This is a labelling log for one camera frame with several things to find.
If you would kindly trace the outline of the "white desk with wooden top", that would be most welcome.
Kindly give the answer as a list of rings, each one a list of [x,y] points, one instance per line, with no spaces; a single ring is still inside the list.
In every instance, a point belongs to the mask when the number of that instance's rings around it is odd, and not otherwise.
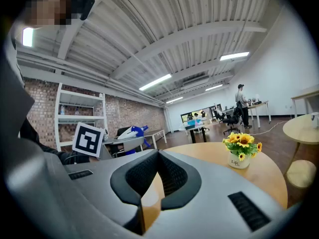
[[[319,84],[313,85],[311,87],[302,89],[296,96],[291,97],[292,100],[292,107],[294,111],[294,117],[298,117],[298,111],[296,106],[297,100],[304,100],[305,107],[306,107],[306,114],[311,114],[313,112],[313,108],[311,106],[311,103],[309,101],[309,98],[319,96]]]
[[[268,123],[271,123],[271,122],[272,122],[271,114],[270,114],[270,112],[269,112],[268,102],[269,102],[269,101],[265,101],[265,102],[261,102],[260,104],[252,105],[252,106],[249,106],[249,107],[248,107],[248,111],[250,112],[251,120],[254,121],[254,117],[256,117],[257,127],[258,127],[258,128],[261,127],[261,124],[260,124],[260,116],[259,116],[259,114],[258,114],[258,108],[265,107],[265,109],[266,109],[266,116],[268,117]]]

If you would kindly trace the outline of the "person's grey torso clothing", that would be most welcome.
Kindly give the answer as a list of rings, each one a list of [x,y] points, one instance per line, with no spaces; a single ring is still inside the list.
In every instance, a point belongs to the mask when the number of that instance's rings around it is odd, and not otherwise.
[[[8,34],[0,52],[0,137],[35,140],[36,132],[26,118],[34,99],[25,90],[16,55],[15,39]]]

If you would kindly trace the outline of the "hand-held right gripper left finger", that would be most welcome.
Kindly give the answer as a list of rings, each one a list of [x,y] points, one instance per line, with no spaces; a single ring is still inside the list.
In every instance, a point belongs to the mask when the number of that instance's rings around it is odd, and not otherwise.
[[[66,165],[83,196],[103,215],[143,235],[159,201],[155,149],[93,163]]]

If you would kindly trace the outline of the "round wooden stool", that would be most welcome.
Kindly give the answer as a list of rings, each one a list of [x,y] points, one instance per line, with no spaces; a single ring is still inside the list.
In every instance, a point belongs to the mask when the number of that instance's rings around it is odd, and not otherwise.
[[[297,160],[292,162],[286,176],[287,180],[297,188],[308,188],[314,181],[317,168],[307,160]]]

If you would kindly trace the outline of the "ceiling air conditioner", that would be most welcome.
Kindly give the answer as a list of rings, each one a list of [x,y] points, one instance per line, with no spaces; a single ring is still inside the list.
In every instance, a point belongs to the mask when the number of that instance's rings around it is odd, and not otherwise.
[[[193,78],[193,79],[190,79],[188,81],[183,82],[182,87],[180,89],[181,90],[190,89],[190,88],[205,84],[208,81],[209,81],[209,76],[203,75],[203,76]]]

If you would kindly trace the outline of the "small round wooden table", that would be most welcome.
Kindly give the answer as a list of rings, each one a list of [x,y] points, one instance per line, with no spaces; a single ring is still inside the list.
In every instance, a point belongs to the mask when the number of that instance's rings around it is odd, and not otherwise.
[[[283,132],[296,143],[293,157],[285,171],[286,174],[301,144],[319,144],[319,128],[315,129],[312,127],[311,114],[307,114],[287,121],[283,126]]]

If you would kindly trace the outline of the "white metal shelf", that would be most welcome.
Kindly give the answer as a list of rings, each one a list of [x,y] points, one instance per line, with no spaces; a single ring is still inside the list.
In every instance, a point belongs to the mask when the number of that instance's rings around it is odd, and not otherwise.
[[[65,115],[60,114],[61,105]],[[107,129],[105,94],[80,90],[59,83],[54,112],[54,135],[58,151],[70,148],[78,122]]]

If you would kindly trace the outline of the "white bench table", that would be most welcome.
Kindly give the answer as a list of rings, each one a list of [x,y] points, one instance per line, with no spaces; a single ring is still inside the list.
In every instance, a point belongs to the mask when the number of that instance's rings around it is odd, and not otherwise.
[[[157,143],[156,143],[156,139],[155,139],[156,135],[160,135],[164,139],[164,142],[167,143],[166,133],[165,133],[164,129],[158,129],[158,130],[146,132],[144,134],[144,137],[145,137],[145,139],[147,139],[148,137],[152,138],[154,149],[157,149]]]

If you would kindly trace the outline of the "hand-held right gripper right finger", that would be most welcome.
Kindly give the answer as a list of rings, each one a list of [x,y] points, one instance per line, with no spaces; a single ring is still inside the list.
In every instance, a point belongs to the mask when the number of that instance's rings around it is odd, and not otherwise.
[[[284,210],[269,194],[229,168],[172,151],[169,154],[196,168],[201,187],[184,207],[161,211],[147,230],[147,239],[278,239],[300,208],[296,204]],[[267,222],[256,231],[233,203],[243,197]]]

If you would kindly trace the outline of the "sunflowers in white pot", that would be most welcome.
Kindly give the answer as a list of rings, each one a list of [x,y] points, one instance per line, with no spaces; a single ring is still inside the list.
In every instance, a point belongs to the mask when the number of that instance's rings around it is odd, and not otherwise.
[[[223,139],[228,155],[228,165],[236,169],[245,169],[250,159],[262,151],[262,143],[255,143],[255,138],[247,133],[231,133]]]

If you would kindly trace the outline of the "person's left forearm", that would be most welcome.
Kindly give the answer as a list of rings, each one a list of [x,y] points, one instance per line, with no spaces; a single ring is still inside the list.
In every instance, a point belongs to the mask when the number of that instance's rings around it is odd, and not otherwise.
[[[58,151],[49,146],[43,145],[39,141],[39,135],[36,130],[29,123],[28,119],[25,119],[21,128],[20,128],[20,137],[28,139],[36,143],[43,152],[52,153],[58,156],[63,165],[75,164],[75,163],[88,163],[88,162],[97,162],[99,161],[96,157],[92,157],[86,154],[79,153],[77,151],[72,152],[62,152]]]

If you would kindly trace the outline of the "black-legged table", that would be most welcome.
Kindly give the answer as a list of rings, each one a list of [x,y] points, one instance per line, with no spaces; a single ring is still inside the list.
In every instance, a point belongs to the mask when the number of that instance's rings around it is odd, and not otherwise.
[[[187,133],[188,132],[190,133],[192,143],[196,143],[195,134],[194,134],[196,131],[201,133],[203,141],[207,142],[206,134],[205,134],[205,130],[206,130],[205,125],[198,125],[198,126],[189,125],[189,126],[185,127],[185,130],[186,130]]]

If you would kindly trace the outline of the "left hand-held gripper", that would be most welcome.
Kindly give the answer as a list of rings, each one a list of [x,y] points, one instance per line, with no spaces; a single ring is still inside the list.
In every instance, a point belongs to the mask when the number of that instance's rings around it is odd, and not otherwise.
[[[97,160],[112,159],[117,152],[131,151],[144,143],[144,137],[131,137],[123,143],[115,143],[113,138],[104,139],[105,130],[78,122],[72,141],[72,150]]]

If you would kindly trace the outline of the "black office chair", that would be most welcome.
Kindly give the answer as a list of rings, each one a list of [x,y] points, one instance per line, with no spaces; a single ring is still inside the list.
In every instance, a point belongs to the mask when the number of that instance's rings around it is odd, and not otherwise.
[[[242,112],[239,108],[235,108],[233,110],[233,116],[230,117],[230,118],[226,118],[226,119],[223,119],[222,122],[224,124],[226,124],[227,126],[229,126],[229,128],[223,132],[223,134],[225,135],[226,133],[232,133],[232,132],[235,132],[235,133],[240,133],[240,129],[238,129],[237,127],[235,127],[236,124],[238,124],[240,122],[240,117],[242,115]]]

